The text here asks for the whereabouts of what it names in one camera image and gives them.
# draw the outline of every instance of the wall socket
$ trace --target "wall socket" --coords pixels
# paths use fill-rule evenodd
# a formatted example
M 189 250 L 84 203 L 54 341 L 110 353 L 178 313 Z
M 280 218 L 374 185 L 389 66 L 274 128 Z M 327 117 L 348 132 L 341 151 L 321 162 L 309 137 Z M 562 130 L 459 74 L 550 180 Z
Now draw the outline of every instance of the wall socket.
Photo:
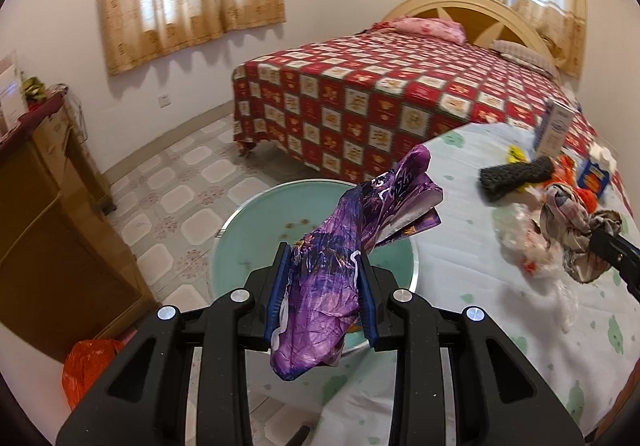
M 160 105 L 160 108 L 171 105 L 169 96 L 158 96 L 158 105 Z

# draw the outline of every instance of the table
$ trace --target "table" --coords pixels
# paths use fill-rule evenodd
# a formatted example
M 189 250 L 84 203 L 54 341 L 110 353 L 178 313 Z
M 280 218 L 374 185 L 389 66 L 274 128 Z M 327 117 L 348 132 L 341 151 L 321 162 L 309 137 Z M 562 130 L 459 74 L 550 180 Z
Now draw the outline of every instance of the table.
M 496 208 L 480 196 L 478 170 L 503 164 L 510 144 L 530 148 L 532 137 L 506 124 L 470 124 L 425 143 L 432 155 L 429 174 L 442 186 L 444 201 L 438 207 L 442 225 L 415 236 L 420 256 L 416 291 L 439 308 L 484 308 L 587 434 L 607 413 L 640 356 L 640 306 L 610 270 L 593 284 L 576 286 L 578 319 L 565 334 L 549 282 L 528 280 L 501 255 L 494 233 Z M 601 204 L 623 215 L 623 236 L 640 244 L 638 228 L 613 188 L 607 188 Z M 366 353 L 322 410 L 313 446 L 387 444 L 395 361 L 394 352 Z M 447 377 L 448 362 L 443 366 Z M 445 392 L 447 443 L 455 444 L 447 384 Z

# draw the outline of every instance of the bedspread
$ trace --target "bedspread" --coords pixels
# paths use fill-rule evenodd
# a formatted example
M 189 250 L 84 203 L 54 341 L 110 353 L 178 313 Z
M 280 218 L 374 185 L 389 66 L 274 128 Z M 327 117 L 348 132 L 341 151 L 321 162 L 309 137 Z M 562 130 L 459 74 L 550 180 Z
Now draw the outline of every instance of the bedspread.
M 274 140 L 329 177 L 357 183 L 391 168 L 416 144 L 469 122 L 532 130 L 556 84 L 471 44 L 389 29 L 303 45 L 233 73 L 234 139 Z M 595 137 L 582 114 L 566 146 Z M 620 176 L 613 184 L 628 206 Z

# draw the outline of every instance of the purple plastic bag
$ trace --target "purple plastic bag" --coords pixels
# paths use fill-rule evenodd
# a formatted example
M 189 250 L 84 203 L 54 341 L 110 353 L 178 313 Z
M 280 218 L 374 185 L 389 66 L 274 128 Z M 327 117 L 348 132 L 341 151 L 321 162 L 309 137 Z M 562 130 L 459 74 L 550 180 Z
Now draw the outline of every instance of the purple plastic bag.
M 285 381 L 340 359 L 358 318 L 360 250 L 440 223 L 442 189 L 426 174 L 430 159 L 426 147 L 415 146 L 393 170 L 345 192 L 332 215 L 293 246 L 280 326 L 271 336 L 271 366 Z

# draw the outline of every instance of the plastic basin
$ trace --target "plastic basin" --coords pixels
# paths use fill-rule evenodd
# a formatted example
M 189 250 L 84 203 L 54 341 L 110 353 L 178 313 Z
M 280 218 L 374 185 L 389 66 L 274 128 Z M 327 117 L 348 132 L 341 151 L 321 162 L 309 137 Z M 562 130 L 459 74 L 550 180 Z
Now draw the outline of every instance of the plastic basin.
M 249 199 L 220 229 L 209 255 L 209 289 L 213 299 L 242 287 L 252 270 L 273 263 L 280 242 L 294 244 L 333 212 L 352 184 L 309 179 L 274 186 Z M 413 239 L 375 249 L 373 266 L 393 272 L 398 285 L 415 290 L 418 254 Z M 362 332 L 347 334 L 343 356 L 369 346 Z

